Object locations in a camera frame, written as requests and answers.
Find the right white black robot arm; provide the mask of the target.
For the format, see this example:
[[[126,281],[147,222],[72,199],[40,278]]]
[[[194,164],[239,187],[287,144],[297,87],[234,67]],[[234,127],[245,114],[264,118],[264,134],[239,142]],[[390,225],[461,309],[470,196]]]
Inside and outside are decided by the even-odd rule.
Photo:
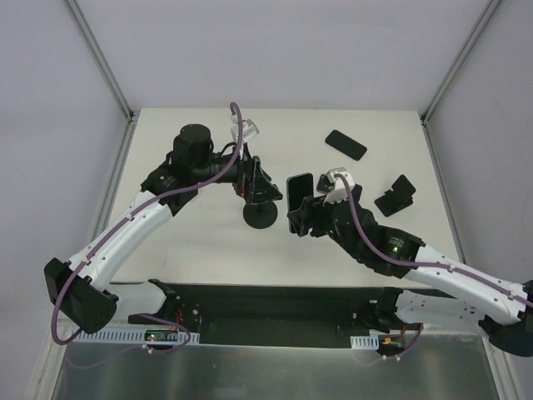
[[[389,290],[386,301],[374,307],[381,327],[451,325],[479,333],[501,351],[531,357],[531,282],[506,281],[457,262],[419,237],[380,225],[371,211],[348,198],[328,202],[308,196],[291,207],[287,217],[300,237],[329,237],[377,274],[421,283],[444,294],[432,297]]]

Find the black round-base phone stand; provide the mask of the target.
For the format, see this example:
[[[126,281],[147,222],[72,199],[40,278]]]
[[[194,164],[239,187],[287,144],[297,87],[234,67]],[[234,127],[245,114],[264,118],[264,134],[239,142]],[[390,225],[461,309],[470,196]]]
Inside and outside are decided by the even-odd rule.
[[[242,215],[249,227],[266,229],[276,222],[278,210],[274,202],[246,204],[243,208]]]

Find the black phone blue edge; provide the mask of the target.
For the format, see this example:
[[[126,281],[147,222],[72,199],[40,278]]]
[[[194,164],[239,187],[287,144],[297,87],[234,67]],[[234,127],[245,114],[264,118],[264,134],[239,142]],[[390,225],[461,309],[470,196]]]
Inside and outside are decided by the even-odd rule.
[[[358,204],[360,202],[362,190],[363,188],[359,184],[355,184],[354,188],[351,190],[351,195],[355,204]]]

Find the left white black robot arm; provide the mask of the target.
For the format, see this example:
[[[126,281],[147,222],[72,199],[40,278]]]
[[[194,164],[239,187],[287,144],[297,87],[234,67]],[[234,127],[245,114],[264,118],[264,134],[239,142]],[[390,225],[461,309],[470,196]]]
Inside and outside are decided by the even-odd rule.
[[[176,314],[170,292],[157,280],[113,285],[111,280],[129,256],[161,225],[175,217],[199,192],[200,185],[229,183],[245,202],[243,216],[267,211],[266,225],[277,219],[281,191],[263,171],[261,160],[247,143],[259,130],[247,119],[233,125],[241,133],[234,153],[215,152],[210,130],[188,124],[174,138],[165,161],[142,182],[127,209],[93,242],[66,262],[52,259],[44,268],[54,317],[63,313],[85,333],[96,333],[114,318],[147,313],[156,323],[169,323]]]

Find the black folding phone stand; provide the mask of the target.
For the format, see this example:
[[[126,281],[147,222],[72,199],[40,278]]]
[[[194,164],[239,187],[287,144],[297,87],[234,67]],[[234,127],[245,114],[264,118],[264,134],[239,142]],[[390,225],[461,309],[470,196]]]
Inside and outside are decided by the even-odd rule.
[[[415,193],[415,186],[402,174],[374,203],[382,215],[388,218],[412,205]]]

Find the black phone teal edge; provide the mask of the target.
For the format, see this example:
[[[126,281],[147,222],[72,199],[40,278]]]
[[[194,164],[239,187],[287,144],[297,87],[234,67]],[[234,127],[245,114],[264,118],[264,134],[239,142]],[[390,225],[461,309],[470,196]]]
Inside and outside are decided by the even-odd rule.
[[[314,193],[314,179],[310,172],[289,177],[286,180],[287,211],[297,210],[307,196]]]

